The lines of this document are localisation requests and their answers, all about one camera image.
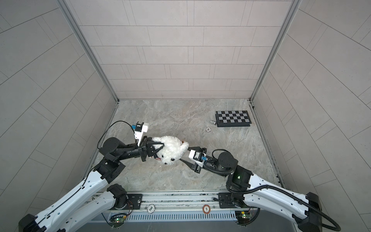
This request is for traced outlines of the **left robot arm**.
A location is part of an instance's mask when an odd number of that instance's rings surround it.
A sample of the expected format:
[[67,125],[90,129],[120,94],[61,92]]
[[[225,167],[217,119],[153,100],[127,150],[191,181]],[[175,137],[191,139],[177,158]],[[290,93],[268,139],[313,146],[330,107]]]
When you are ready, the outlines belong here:
[[134,209],[127,191],[112,184],[124,170],[122,160],[156,155],[164,144],[144,137],[139,144],[126,145],[119,139],[107,139],[99,152],[103,159],[75,188],[37,215],[27,214],[18,223],[21,232],[75,232],[106,210]]

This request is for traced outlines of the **white teddy bear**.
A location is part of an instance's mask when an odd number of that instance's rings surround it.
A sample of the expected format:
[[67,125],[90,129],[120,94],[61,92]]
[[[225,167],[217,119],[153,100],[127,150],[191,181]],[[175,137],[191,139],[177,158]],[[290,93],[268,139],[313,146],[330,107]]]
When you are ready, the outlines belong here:
[[157,156],[164,165],[173,165],[176,161],[181,159],[189,148],[188,142],[183,142],[179,138],[173,136],[153,137],[152,140],[160,143],[155,144],[154,148],[161,148]]

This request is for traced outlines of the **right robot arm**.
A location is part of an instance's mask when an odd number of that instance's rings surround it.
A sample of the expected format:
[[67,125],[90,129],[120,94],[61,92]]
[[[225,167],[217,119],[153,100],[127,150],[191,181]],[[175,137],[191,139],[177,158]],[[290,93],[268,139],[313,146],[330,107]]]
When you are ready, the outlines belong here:
[[224,202],[239,208],[258,208],[282,216],[302,232],[322,231],[322,207],[319,197],[309,192],[296,193],[274,185],[250,170],[239,166],[228,151],[221,149],[219,157],[207,156],[206,149],[189,148],[191,168],[202,169],[227,178],[226,189],[230,196]]

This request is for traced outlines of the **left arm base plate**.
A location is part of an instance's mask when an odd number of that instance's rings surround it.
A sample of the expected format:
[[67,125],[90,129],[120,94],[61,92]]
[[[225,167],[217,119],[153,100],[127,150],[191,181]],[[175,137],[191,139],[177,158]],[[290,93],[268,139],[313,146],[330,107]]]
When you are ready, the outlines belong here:
[[109,210],[139,210],[142,199],[142,194],[127,194],[114,199],[114,205]]

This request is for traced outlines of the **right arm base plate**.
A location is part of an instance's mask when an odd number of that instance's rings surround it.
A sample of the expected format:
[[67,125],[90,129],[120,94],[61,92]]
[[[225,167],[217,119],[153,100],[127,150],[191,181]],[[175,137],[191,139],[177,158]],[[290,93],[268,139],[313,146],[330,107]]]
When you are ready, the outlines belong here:
[[250,208],[247,204],[245,204],[242,200],[242,196],[236,195],[230,192],[220,192],[218,193],[217,197],[213,198],[213,201],[218,202],[219,207],[222,209],[226,208],[243,208],[247,209]]

